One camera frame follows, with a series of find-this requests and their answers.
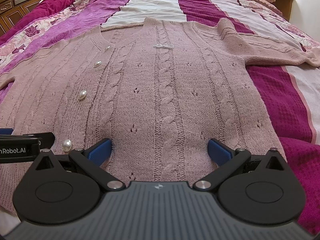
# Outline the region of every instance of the black circular plate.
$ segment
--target black circular plate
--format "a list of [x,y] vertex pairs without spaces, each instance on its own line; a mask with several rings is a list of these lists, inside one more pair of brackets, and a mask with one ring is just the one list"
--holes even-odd
[[99,186],[89,177],[66,171],[52,173],[48,169],[28,183],[20,183],[12,200],[21,219],[53,225],[84,216],[99,198]]
[[281,224],[298,218],[305,193],[290,174],[265,169],[227,179],[218,190],[221,205],[237,218],[260,225]]

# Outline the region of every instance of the ribbed gray surface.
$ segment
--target ribbed gray surface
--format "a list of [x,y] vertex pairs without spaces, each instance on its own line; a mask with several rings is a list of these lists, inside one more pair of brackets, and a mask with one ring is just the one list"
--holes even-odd
[[221,210],[211,194],[192,190],[186,182],[132,182],[126,190],[106,194],[82,219],[53,227],[23,222],[5,239],[311,240],[312,236],[294,222],[274,228],[242,223]]

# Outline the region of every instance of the logo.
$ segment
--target logo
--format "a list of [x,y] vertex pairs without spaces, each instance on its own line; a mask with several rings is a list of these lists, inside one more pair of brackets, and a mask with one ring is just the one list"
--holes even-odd
[[155,187],[156,189],[162,189],[164,186],[161,185],[161,184],[158,184],[158,185],[155,185],[154,187]]
[[3,148],[2,150],[0,149],[0,154],[13,154],[13,153],[26,153],[26,149],[25,148],[21,148],[20,150],[18,148],[15,148],[15,149]]

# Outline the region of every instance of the magenta striped blanket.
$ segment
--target magenta striped blanket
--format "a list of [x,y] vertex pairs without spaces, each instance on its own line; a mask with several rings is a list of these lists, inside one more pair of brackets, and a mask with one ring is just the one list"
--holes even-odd
[[[279,39],[301,50],[320,46],[259,0],[78,0],[53,16],[30,23],[0,46],[0,74],[31,57],[39,48],[75,37],[96,26],[162,20],[197,21],[215,26],[230,19],[238,32]],[[299,223],[320,231],[320,70],[301,66],[249,66],[283,145],[287,161],[303,185],[307,204]],[[10,89],[0,91],[0,102]]]

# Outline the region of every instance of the magenta pillow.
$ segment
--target magenta pillow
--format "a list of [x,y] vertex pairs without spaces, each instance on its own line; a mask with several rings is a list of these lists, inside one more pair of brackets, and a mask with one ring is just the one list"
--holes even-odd
[[30,13],[25,15],[16,23],[7,33],[0,37],[0,45],[6,43],[17,32],[20,32],[24,27],[28,26],[32,21],[48,17],[56,14],[74,3],[75,0],[44,0],[39,3]]

